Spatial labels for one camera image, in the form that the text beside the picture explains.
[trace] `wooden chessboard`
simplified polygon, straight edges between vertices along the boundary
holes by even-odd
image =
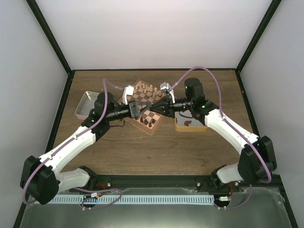
[[[144,82],[140,79],[138,79],[133,84],[133,86],[134,86],[133,96],[127,96],[128,101],[136,100],[142,102],[151,102],[153,104],[156,101],[159,101],[163,97],[163,93],[160,91],[159,88],[147,82]],[[164,118],[163,115],[147,110],[137,119],[126,118],[125,120],[134,124],[136,127],[145,131],[149,135],[153,135],[156,129],[161,124],[163,118]]]

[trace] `white ventilation grille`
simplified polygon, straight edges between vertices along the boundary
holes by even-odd
[[[84,204],[108,204],[119,196],[103,195],[98,199],[88,199]],[[80,195],[57,195],[48,204],[81,204],[84,196]],[[115,204],[190,204],[190,205],[213,205],[213,195],[123,195]]]

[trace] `wooden table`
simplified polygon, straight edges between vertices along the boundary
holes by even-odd
[[[69,137],[81,124],[75,110],[85,91],[102,92],[106,77],[121,87],[142,79],[159,86],[174,84],[184,71],[77,71],[66,101],[54,146]],[[245,129],[252,131],[234,71],[213,71],[222,92],[224,112]],[[206,98],[218,104],[218,92],[212,77],[204,71],[193,71],[204,86]],[[115,99],[121,92],[108,86]],[[183,82],[174,90],[184,95]],[[174,119],[165,118],[153,136],[126,122],[111,128],[97,143],[86,148],[64,169],[87,166],[98,174],[171,174],[210,175],[224,164],[238,162],[239,154],[212,129],[201,133],[177,132]]]

